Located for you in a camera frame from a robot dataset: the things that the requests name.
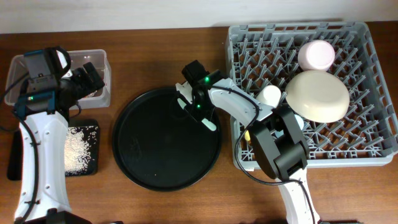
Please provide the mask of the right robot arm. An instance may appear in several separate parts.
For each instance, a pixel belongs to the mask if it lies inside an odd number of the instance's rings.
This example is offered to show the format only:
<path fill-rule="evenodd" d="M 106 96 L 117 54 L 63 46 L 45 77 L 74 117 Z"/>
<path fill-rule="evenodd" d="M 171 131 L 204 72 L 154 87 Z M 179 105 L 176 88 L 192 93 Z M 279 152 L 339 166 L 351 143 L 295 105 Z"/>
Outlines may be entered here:
<path fill-rule="evenodd" d="M 279 187 L 288 223 L 320 223 L 307 184 L 309 147 L 289 106 L 272 107 L 256 100 L 220 70 L 205 70 L 197 60 L 182 69 L 186 79 L 176 84 L 180 107 L 196 122 L 215 131 L 211 120 L 220 108 L 244 126 L 251 138 L 257 164 Z"/>

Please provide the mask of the white cup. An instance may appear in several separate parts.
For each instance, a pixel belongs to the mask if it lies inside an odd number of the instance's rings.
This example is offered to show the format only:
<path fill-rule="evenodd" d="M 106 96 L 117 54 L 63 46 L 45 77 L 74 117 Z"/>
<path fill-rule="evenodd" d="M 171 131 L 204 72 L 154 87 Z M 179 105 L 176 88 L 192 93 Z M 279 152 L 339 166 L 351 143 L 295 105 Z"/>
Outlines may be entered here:
<path fill-rule="evenodd" d="M 282 93 L 277 86 L 267 85 L 256 96 L 256 100 L 265 105 L 277 108 L 280 102 L 281 94 Z"/>

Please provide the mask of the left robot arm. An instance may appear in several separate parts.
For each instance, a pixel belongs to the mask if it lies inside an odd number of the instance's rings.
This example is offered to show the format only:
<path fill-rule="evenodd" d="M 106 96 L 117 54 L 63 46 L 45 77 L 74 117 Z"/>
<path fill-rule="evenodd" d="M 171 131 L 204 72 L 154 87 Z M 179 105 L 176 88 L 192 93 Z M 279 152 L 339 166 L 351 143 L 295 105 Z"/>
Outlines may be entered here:
<path fill-rule="evenodd" d="M 72 70 L 63 48 L 24 54 L 28 78 L 12 111 L 22 135 L 22 185 L 15 223 L 88 223 L 72 214 L 65 182 L 69 110 L 104 87 L 94 65 Z"/>

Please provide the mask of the pink bowl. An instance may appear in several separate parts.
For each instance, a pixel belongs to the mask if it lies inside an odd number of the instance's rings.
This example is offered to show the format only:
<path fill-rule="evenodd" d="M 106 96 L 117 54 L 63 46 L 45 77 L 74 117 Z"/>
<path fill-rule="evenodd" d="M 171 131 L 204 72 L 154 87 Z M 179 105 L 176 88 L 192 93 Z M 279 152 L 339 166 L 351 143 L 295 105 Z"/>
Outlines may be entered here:
<path fill-rule="evenodd" d="M 324 40 L 314 40 L 304 44 L 298 52 L 298 64 L 303 71 L 327 71 L 335 60 L 335 50 Z"/>

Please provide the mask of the light blue cup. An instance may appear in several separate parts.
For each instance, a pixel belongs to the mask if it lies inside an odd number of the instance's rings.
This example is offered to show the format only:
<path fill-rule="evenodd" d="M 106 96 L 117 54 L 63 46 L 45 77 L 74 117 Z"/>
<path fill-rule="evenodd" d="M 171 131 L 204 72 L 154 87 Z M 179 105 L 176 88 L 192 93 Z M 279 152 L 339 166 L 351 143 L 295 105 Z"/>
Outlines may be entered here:
<path fill-rule="evenodd" d="M 295 119 L 296 119 L 296 122 L 299 125 L 299 128 L 303 131 L 304 125 L 305 125 L 303 118 L 301 116 L 295 114 Z"/>

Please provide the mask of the pile of rice grains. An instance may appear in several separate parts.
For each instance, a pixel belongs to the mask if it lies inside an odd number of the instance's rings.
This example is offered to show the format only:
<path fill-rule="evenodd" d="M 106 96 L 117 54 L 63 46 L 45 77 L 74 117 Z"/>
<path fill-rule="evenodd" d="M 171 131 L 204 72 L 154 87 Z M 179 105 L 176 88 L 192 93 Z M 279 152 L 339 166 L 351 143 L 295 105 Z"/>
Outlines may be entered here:
<path fill-rule="evenodd" d="M 91 175 L 96 171 L 98 127 L 69 127 L 65 141 L 65 175 Z"/>

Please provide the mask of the beige plate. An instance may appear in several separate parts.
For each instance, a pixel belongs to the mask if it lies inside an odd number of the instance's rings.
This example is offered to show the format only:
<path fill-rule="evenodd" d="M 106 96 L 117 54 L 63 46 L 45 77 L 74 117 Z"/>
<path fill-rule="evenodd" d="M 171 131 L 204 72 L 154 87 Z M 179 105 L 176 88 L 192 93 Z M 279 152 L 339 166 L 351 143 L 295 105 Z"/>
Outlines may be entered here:
<path fill-rule="evenodd" d="M 349 91 L 334 75 L 308 70 L 294 76 L 286 88 L 286 102 L 301 117 L 318 123 L 332 123 L 349 108 Z"/>

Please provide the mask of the yellow plastic utensil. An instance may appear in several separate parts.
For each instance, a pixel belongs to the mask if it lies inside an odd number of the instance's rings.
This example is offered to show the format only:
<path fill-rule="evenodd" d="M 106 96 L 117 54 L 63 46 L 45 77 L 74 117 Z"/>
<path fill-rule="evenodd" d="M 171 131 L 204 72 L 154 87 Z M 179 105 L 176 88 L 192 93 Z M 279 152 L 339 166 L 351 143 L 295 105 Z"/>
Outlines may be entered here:
<path fill-rule="evenodd" d="M 246 140 L 247 142 L 249 142 L 249 141 L 251 140 L 249 131 L 246 131 L 246 132 L 244 133 L 244 138 L 245 138 L 245 140 Z"/>

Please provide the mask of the pale green plastic utensil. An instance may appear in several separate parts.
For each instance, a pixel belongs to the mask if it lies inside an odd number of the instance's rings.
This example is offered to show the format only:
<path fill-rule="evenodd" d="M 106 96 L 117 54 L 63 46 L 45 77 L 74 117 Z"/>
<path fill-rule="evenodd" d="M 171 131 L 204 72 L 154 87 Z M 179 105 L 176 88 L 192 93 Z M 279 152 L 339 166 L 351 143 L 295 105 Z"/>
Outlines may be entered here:
<path fill-rule="evenodd" d="M 181 109 L 185 109 L 185 107 L 186 107 L 187 104 L 186 104 L 183 100 L 181 100 L 180 98 L 178 98 L 178 99 L 177 99 L 177 102 L 178 102 L 178 104 L 180 105 Z M 202 122 L 210 131 L 216 131 L 216 130 L 217 130 L 216 125 L 215 125 L 214 123 L 212 123 L 211 121 L 209 121 L 208 119 L 203 118 L 201 122 Z"/>

